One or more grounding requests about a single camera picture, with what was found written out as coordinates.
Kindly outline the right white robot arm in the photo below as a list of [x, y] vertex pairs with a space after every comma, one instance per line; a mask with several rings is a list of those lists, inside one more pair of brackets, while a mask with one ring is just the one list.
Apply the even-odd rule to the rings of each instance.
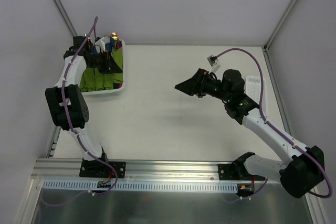
[[262, 116], [260, 106], [244, 91], [245, 82], [238, 70], [226, 70], [222, 80], [213, 73], [198, 69], [175, 89], [202, 98], [210, 95], [224, 103], [226, 113], [238, 124], [254, 132], [280, 158], [279, 161], [246, 153], [236, 159], [235, 174], [240, 179], [259, 175], [281, 183], [285, 191], [301, 198], [322, 182], [324, 153], [317, 146], [307, 147]]

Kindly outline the green paper napkin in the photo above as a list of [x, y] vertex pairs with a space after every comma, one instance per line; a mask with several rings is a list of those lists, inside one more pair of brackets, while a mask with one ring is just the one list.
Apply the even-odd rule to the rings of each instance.
[[[113, 58], [118, 64], [118, 66], [123, 70], [123, 46], [115, 51], [112, 49]], [[123, 73], [113, 73], [114, 83], [122, 84], [123, 83]]]

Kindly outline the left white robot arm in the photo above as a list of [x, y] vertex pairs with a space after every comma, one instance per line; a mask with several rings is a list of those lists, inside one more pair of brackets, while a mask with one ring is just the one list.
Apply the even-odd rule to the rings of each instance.
[[124, 178], [125, 162], [111, 162], [89, 130], [89, 109], [80, 90], [85, 70], [105, 76], [123, 74], [122, 41], [88, 36], [74, 36], [73, 45], [64, 54], [64, 69], [45, 97], [55, 126], [69, 133], [82, 151], [80, 177]]

